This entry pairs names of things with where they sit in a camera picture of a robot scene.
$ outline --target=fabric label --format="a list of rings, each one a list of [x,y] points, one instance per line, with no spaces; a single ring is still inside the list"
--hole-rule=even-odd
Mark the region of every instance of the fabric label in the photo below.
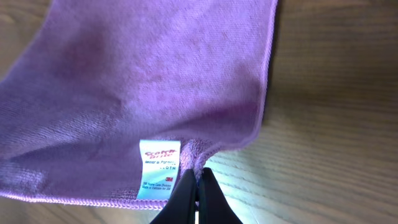
[[[168,200],[180,167],[180,141],[141,140],[142,179],[139,200]]]

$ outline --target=purple towel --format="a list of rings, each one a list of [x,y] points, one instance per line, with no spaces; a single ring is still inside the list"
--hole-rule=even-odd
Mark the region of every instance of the purple towel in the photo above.
[[[0,195],[136,200],[140,139],[182,142],[180,174],[261,126],[276,0],[54,0],[0,83]]]

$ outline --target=towel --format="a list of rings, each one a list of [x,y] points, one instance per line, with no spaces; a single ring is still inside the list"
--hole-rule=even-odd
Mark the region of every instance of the towel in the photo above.
[[[199,178],[259,132],[276,0],[54,0],[0,83],[0,195],[137,200],[140,139],[182,143]]]

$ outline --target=white tag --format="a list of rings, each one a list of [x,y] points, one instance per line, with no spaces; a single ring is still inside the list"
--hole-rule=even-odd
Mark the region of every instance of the white tag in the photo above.
[[[180,167],[180,141],[141,140],[142,179],[137,199],[168,200]]]

